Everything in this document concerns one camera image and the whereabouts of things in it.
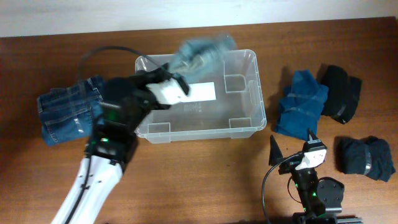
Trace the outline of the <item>teal blue shirt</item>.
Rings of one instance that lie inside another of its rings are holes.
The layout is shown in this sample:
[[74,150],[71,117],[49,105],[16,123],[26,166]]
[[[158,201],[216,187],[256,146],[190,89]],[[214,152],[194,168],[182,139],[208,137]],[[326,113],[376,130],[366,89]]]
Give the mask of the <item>teal blue shirt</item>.
[[294,72],[292,84],[284,88],[284,97],[279,100],[275,132],[307,141],[309,129],[317,132],[328,90],[308,70]]

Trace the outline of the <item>dark blue jeans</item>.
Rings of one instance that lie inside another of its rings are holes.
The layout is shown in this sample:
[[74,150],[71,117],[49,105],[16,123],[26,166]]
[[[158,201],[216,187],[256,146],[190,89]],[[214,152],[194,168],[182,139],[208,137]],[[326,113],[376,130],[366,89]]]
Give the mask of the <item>dark blue jeans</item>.
[[37,98],[37,109],[46,145],[85,138],[102,114],[104,79],[95,76],[67,88],[53,88]]

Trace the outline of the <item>light blue jeans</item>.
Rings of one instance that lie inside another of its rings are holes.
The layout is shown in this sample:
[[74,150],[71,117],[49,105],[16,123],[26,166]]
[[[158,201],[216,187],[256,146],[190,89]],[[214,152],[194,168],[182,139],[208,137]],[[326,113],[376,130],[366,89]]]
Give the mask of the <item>light blue jeans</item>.
[[225,55],[236,47],[229,34],[185,40],[169,61],[168,71],[184,76],[189,83],[195,83],[217,70]]

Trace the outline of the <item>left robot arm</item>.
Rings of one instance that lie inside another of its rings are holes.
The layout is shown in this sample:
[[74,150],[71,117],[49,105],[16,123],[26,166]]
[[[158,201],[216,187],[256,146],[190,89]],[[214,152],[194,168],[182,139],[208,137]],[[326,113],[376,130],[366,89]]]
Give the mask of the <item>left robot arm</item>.
[[93,121],[78,174],[53,223],[94,223],[136,151],[135,130],[151,111],[167,110],[189,93],[186,79],[166,63],[108,80],[103,112]]

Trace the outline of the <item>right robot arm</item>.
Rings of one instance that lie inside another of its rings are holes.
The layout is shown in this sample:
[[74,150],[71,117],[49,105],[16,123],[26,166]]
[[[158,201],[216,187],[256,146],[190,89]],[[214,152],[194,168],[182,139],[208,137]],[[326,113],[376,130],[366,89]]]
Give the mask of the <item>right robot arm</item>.
[[292,215],[293,223],[331,223],[350,224],[362,223],[358,217],[339,217],[342,212],[345,186],[331,177],[318,178],[316,167],[325,161],[327,147],[317,138],[311,129],[307,130],[307,141],[304,142],[301,151],[284,157],[275,140],[270,136],[269,165],[262,181],[262,209],[267,213],[265,204],[266,180],[275,169],[280,175],[290,174],[290,181],[294,182],[299,200],[303,207],[302,213]]

